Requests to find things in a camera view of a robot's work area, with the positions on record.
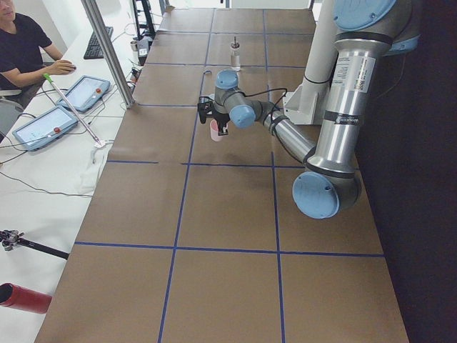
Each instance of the white bottle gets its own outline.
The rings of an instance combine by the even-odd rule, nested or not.
[[[233,70],[240,70],[240,44],[236,41],[236,37],[230,44],[230,65]]]

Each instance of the black t-shirt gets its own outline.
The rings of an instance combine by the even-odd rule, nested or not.
[[[39,46],[46,48],[52,41],[29,16],[16,13],[14,23],[16,34],[0,29],[0,73],[15,68],[21,73],[29,73],[43,68]],[[0,75],[0,89],[17,88]]]

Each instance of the white desk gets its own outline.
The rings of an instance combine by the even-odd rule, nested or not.
[[[111,39],[115,39],[124,32],[128,23],[128,18],[119,19],[115,16],[105,18],[105,24],[114,27]],[[127,31],[132,32],[132,29],[133,27],[130,26]],[[72,61],[77,66],[76,71],[71,75],[51,77],[62,89],[69,88],[84,74],[108,79],[111,82],[114,90],[104,97],[107,99],[105,100],[106,108],[91,124],[91,128],[97,136],[110,140],[116,136],[125,112],[125,105],[121,95],[116,91],[117,87],[106,61],[104,59],[83,60],[91,33],[91,28],[81,32],[64,55],[65,59]],[[114,42],[114,48],[125,75],[133,66],[131,61],[137,60],[130,50],[130,40],[131,37],[124,34]],[[51,85],[46,82],[44,89],[51,89]],[[49,96],[54,101],[58,100],[55,92],[50,92]],[[37,116],[52,106],[52,102],[46,95],[38,95],[25,112]],[[22,116],[13,129],[29,120],[31,118]],[[71,133],[83,130],[82,125],[79,124]],[[13,143],[16,143],[11,132],[8,137]],[[1,146],[7,145],[10,143],[4,139]],[[26,153],[18,159],[5,163],[0,167],[0,171],[34,187],[51,192],[92,194],[96,185],[96,175],[103,169],[110,146],[98,151],[96,163],[90,164],[90,153],[93,147],[94,140],[87,132],[65,135],[44,149]],[[11,147],[0,149],[0,161],[10,159],[19,153],[20,151]],[[89,202],[89,197],[67,197],[37,192],[0,175],[0,229],[15,229],[25,232],[25,239],[64,252],[70,252]],[[4,252],[2,249],[0,261],[0,284],[11,282],[46,294],[54,293],[66,263],[64,259],[26,247],[17,247],[11,252]],[[0,307],[1,341],[33,342],[44,317],[42,314]]]

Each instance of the person's arm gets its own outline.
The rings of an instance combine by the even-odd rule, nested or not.
[[[24,88],[43,80],[43,74],[49,75],[66,75],[74,71],[74,65],[70,61],[59,59],[55,61],[51,66],[45,66],[36,71],[29,73],[21,73],[19,69],[15,68],[9,71],[0,73],[5,76],[14,86]]]
[[[43,50],[54,60],[57,61],[58,59],[62,58],[62,53],[57,49],[57,46],[54,44],[48,45],[46,48],[43,48]]]

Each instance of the keyboard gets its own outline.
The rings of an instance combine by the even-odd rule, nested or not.
[[[106,33],[109,38],[111,38],[113,35],[113,27],[107,26]],[[103,57],[103,51],[101,50],[99,40],[95,36],[95,32],[92,32],[92,36],[87,44],[86,52],[84,53],[84,59],[102,59]]]

